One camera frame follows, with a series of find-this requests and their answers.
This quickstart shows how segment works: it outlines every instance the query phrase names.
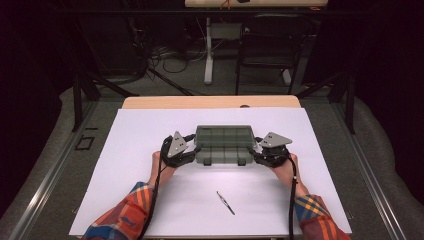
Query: plaid sleeve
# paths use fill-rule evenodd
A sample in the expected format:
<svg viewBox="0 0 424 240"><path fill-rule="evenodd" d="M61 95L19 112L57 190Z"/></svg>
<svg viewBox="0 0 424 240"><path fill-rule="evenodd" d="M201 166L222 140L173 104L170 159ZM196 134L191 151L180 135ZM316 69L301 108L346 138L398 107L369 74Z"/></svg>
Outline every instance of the plaid sleeve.
<svg viewBox="0 0 424 240"><path fill-rule="evenodd" d="M350 239L337 227L320 196L296 198L295 210L305 239Z"/></svg>
<svg viewBox="0 0 424 240"><path fill-rule="evenodd" d="M82 240L136 239L150 211L153 187L138 182L118 205L98 218Z"/></svg>

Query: black cable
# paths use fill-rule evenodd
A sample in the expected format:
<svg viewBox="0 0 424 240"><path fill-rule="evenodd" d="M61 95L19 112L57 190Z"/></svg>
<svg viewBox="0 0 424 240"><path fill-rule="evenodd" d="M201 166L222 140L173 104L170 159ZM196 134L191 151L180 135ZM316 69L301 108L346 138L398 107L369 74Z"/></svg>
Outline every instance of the black cable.
<svg viewBox="0 0 424 240"><path fill-rule="evenodd" d="M180 91L181 93L183 93L186 96L194 96L191 92L187 91L185 88L181 87L180 85L176 84L175 82L173 82L172 80L168 79L167 77L163 76L162 74L158 73L157 71L155 71L152 68L148 68L148 71L150 71L151 73L153 73L155 76L159 77L160 79L162 79L165 83L169 84L170 86L176 88L178 91Z"/></svg>
<svg viewBox="0 0 424 240"><path fill-rule="evenodd" d="M293 180L292 180L292 188L290 193L290 209L289 209L289 236L290 236L290 240L293 240L294 239L293 211L294 211L294 197L295 197L296 184L297 184L297 169L296 169L296 164L294 163L293 159L290 156L290 153L288 153L288 159L292 163L292 167L293 167Z"/></svg>
<svg viewBox="0 0 424 240"><path fill-rule="evenodd" d="M153 188L152 204L150 205L149 216L147 217L146 222L143 225L143 231L141 231L140 236L138 236L138 238L137 238L138 240L143 239L144 234L146 234L147 228L149 228L150 222L151 222L152 217L153 217L153 212L155 210L156 199L157 199L158 193L159 193L160 175L161 175L162 171L165 170L165 168L166 168L165 167L164 169L161 169L162 168L162 152L164 152L164 146L165 146L165 144L162 144L162 148L160 150L161 155L159 156L158 176L156 177L155 187Z"/></svg>

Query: white paper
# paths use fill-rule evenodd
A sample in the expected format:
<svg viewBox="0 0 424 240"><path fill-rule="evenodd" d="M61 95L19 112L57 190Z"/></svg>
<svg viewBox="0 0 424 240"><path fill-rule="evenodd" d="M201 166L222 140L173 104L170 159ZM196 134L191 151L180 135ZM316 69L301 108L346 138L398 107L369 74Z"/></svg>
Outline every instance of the white paper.
<svg viewBox="0 0 424 240"><path fill-rule="evenodd" d="M292 139L287 148L299 157L303 182L311 193L323 197L339 228L351 233L305 110L230 108L119 110L69 234L83 235L137 181L147 181L151 155L167 136L175 131L183 136L193 134L198 125L251 125L257 137L274 132ZM193 141L189 147L194 148ZM177 169L160 190L146 236L287 235L289 197L285 186L262 165L203 166L195 161ZM295 233L301 233L297 222Z"/></svg>

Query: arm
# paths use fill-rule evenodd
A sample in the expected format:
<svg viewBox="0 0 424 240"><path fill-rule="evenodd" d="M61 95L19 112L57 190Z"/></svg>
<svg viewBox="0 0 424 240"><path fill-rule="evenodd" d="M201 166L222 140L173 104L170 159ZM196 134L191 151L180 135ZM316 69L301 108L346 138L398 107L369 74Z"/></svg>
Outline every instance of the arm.
<svg viewBox="0 0 424 240"><path fill-rule="evenodd" d="M331 218L324 201L320 196L309 194L308 188L303 184L297 164L297 156L291 154L297 169L297 184L295 190L295 210L300 228L305 239L350 239ZM282 166L271 168L278 179L287 187L291 188L293 168L290 161Z"/></svg>
<svg viewBox="0 0 424 240"><path fill-rule="evenodd" d="M82 240L137 239L148 217L155 180L158 175L160 153L152 156L152 171L147 183L138 182L118 205L104 213L87 229ZM175 168L162 163L159 187L165 184Z"/></svg>

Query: hand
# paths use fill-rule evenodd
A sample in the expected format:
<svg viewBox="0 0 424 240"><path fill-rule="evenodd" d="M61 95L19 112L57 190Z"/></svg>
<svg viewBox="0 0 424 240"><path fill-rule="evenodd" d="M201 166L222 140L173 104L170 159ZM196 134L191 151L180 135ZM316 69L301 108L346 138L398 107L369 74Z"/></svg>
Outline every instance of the hand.
<svg viewBox="0 0 424 240"><path fill-rule="evenodd" d="M150 179L147 182L148 184L155 186L156 178L158 176L158 169L159 169L159 161L160 161L160 152L154 152L152 154L152 171L150 173ZM168 180L174 175L176 168L166 166L166 164L162 161L162 172L160 174L160 181L159 181L159 187L163 186Z"/></svg>
<svg viewBox="0 0 424 240"><path fill-rule="evenodd" d="M302 179L300 178L299 166L297 164L297 162L298 162L297 156L293 153L291 153L290 156L291 156L291 159L293 160L293 162L296 165L296 171L297 171L297 173L296 173L297 184L296 184L295 195L296 195L296 197L307 195L307 194L309 194L309 191L306 188L306 186L303 185ZM284 164L279 166L279 167L270 168L270 169L275 173L277 178L284 185L286 185L289 189L291 189L292 180L293 180L293 166L292 166L292 162L290 160L285 161Z"/></svg>

